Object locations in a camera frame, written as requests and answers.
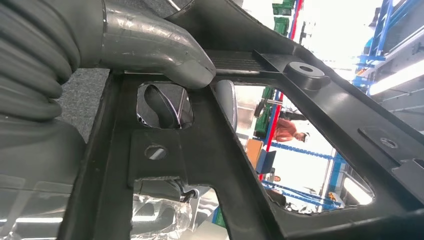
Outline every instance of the gray plastic pipe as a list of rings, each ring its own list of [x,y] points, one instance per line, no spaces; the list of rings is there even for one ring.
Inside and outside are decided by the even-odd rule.
[[[85,143],[55,119],[61,107],[53,99],[77,68],[162,73],[194,89],[216,71],[186,30],[154,15],[103,0],[0,1],[0,194],[17,191],[0,238],[28,190],[71,189]]]
[[[186,30],[102,0],[3,0],[0,23],[5,115],[57,117],[60,106],[49,99],[61,95],[59,84],[77,68],[162,73],[187,88],[203,88],[215,76],[211,60]]]

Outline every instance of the black plastic frame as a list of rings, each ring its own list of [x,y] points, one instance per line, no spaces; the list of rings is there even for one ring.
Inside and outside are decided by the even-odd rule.
[[[238,53],[219,54],[225,58]],[[281,209],[266,197],[210,86],[187,89],[194,114],[191,127],[149,128],[136,117],[138,87],[145,82],[169,80],[157,74],[112,71],[59,239],[129,239],[131,183],[139,178],[180,178],[189,185],[213,187],[232,240],[420,239],[423,203],[392,174],[399,163],[359,129],[374,126],[398,136],[413,151],[408,154],[414,156],[422,154],[423,144],[352,95],[352,91],[359,92],[353,86],[332,79],[319,90],[303,90],[299,76],[278,71],[293,56],[256,51],[243,56],[247,55],[265,71],[218,69],[215,81],[226,79],[283,91],[370,183],[376,195],[373,203],[312,216]],[[167,157],[148,159],[144,151],[150,145],[164,146]]]

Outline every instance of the red pole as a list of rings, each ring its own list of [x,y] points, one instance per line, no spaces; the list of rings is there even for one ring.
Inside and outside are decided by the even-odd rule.
[[[297,9],[296,12],[294,14],[294,19],[293,19],[293,31],[291,32],[291,36],[290,39],[293,40],[295,38],[295,33],[296,33],[296,25],[298,23],[298,16],[299,16],[299,11],[302,8],[302,4],[303,4],[303,0],[298,0],[299,2],[297,3]]]
[[[281,92],[280,95],[279,95],[279,101],[280,102],[283,102],[283,96],[284,96],[284,94]],[[278,118],[280,116],[280,111],[281,111],[281,105],[277,105],[277,108],[275,110],[275,116],[274,116],[274,119],[272,120],[271,132],[269,132],[268,142],[266,143],[266,151],[267,152],[270,151],[271,142],[273,141],[274,133],[276,132],[277,121],[278,121]]]

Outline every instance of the blue rack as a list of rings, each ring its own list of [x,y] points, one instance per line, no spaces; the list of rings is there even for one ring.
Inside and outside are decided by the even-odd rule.
[[[368,61],[384,61],[383,47],[386,41],[387,32],[389,31],[390,19],[393,11],[393,0],[383,0],[381,4],[380,14],[378,15],[377,25],[375,26],[374,37],[371,40],[368,55],[360,56],[357,64],[363,68],[373,68],[374,65]]]
[[[377,25],[375,26],[374,37],[371,42],[368,57],[377,60],[382,58],[383,47],[389,30],[389,22],[393,11],[393,0],[383,0]]]
[[[328,210],[332,210],[332,209],[337,209],[337,206],[335,206],[335,205],[333,205],[333,204],[326,204],[326,203],[321,203],[321,202],[318,202],[318,201],[316,201],[316,200],[313,200],[313,199],[310,199],[310,198],[308,198],[308,197],[303,197],[303,196],[296,196],[296,195],[294,195],[294,194],[291,194],[291,193],[288,193],[288,192],[286,192],[286,191],[283,191],[283,190],[281,190],[281,189],[279,189],[278,187],[275,187],[275,186],[270,186],[268,183],[266,183],[266,182],[263,182],[262,183],[262,185],[263,185],[263,187],[264,188],[266,188],[266,189],[271,189],[271,190],[280,190],[281,192],[282,192],[282,195],[284,195],[284,196],[287,196],[287,197],[291,197],[291,198],[294,198],[294,199],[298,199],[298,200],[301,200],[301,201],[303,201],[303,202],[306,202],[306,203],[309,203],[309,204],[313,204],[313,205],[316,205],[316,206],[323,206],[325,209],[328,209]]]
[[[369,54],[359,57],[360,60],[357,64],[359,69],[373,68],[375,61],[384,62],[386,60],[383,56],[383,47],[388,31],[405,17],[418,3],[420,3],[420,0],[406,0],[393,12],[393,0],[383,0],[375,33],[373,38],[370,39]]]
[[[324,203],[326,203],[326,204],[328,204],[328,205],[336,205],[336,206],[340,206],[340,205],[342,205],[340,202],[333,201],[333,200],[331,200],[331,199],[329,199],[329,198],[322,198],[322,197],[320,197],[320,196],[313,195],[313,194],[306,193],[306,192],[302,192],[302,191],[299,191],[299,190],[296,190],[296,189],[293,189],[293,188],[290,188],[290,187],[281,186],[281,185],[275,184],[275,183],[273,183],[273,182],[269,182],[269,181],[265,181],[265,180],[263,180],[263,181],[262,181],[262,184],[263,184],[264,186],[265,186],[265,185],[268,185],[268,187],[269,187],[269,186],[271,186],[271,187],[270,187],[271,189],[276,189],[276,190],[280,190],[280,191],[287,190],[287,191],[293,192],[293,193],[295,193],[295,194],[298,194],[298,195],[300,195],[300,196],[302,196],[302,197],[304,197],[304,198],[308,198],[308,199],[311,199],[311,200],[315,200],[315,201],[317,201],[317,200],[318,200],[318,201],[324,201]]]
[[[253,139],[262,141],[266,144],[266,141],[262,138],[254,137]],[[308,151],[308,150],[297,148],[297,147],[287,146],[287,145],[277,143],[277,142],[272,142],[271,146],[279,148],[279,149],[284,149],[284,150],[289,150],[289,151],[301,153],[301,154],[312,155],[312,156],[320,157],[320,158],[323,158],[323,159],[328,159],[328,160],[333,159],[333,157],[331,155],[326,155],[326,154],[322,154],[322,153]]]

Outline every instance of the person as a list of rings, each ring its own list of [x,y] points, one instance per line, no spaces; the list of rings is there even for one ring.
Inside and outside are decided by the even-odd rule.
[[[272,139],[276,140],[277,142],[288,142],[295,138],[299,141],[306,142],[308,137],[309,133],[298,132],[293,122],[283,118],[278,118],[277,126],[275,128],[275,133]]]

